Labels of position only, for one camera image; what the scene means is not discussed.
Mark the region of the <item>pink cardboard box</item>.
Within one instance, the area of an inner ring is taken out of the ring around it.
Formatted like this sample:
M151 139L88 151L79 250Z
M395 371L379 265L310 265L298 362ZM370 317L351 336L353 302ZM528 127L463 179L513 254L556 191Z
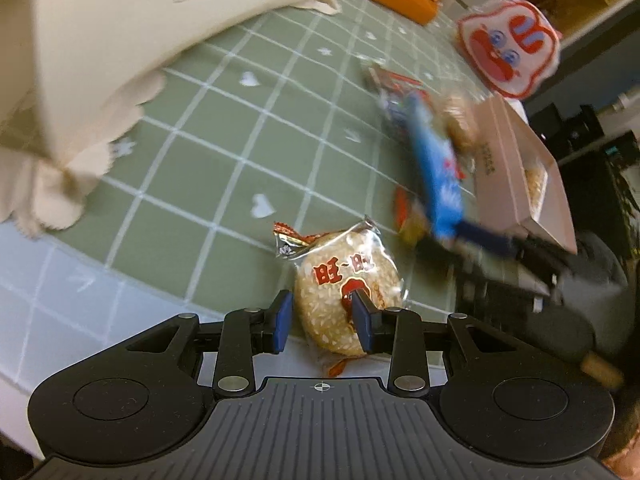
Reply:
M478 125L475 196L480 223L533 234L576 252L576 235L560 170L534 130L498 94L474 107Z

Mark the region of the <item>green checked tablecloth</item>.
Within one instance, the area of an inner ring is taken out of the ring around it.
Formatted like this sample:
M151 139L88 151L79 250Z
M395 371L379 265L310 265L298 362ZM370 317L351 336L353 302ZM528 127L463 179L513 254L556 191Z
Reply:
M187 50L165 90L116 146L84 218L58 236L43 308L87 330L193 306L262 307L292 281L271 229L344 229L372 218L427 318L454 306L439 266L393 234L392 200L416 184L385 132L364 60L418 78L433 96L487 89L457 55L452 24L421 27L368 0L341 13L269 12Z

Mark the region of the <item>cream cartoon food cover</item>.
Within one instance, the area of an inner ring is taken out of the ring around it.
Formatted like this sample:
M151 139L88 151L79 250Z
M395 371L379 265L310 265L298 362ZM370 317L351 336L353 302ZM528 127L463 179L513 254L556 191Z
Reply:
M336 0L1 0L1 217L64 230L111 169L113 143L183 50L264 12L335 14Z

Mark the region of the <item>blue snack bag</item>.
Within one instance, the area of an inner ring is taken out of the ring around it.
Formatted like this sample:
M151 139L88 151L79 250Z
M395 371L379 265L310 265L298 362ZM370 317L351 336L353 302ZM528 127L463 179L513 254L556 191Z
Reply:
M449 136L437 128L430 104L419 91L404 97L411 151L418 167L426 220L437 238L456 235L464 219L457 161Z

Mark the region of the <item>round bread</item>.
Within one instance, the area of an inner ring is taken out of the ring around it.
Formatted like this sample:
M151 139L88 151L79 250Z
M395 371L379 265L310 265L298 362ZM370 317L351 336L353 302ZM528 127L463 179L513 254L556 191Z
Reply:
M454 150L471 155L480 135L472 101L460 92L449 92L440 100L439 110Z

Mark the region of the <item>red white rabbit bag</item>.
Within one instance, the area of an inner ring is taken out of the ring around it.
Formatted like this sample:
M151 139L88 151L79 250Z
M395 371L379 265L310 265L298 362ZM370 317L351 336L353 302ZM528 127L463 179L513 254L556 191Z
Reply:
M509 99L531 96L560 64L558 32L526 0L476 6L457 20L457 40L488 87Z

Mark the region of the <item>round rice cracker pack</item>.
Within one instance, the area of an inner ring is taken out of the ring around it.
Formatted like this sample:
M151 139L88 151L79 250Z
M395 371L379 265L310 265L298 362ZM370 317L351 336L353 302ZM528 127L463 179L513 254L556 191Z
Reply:
M311 235L276 222L272 232L278 256L295 266L294 307L322 374L340 376L348 362L364 357L352 294L364 292L378 310L401 307L405 282L369 218Z

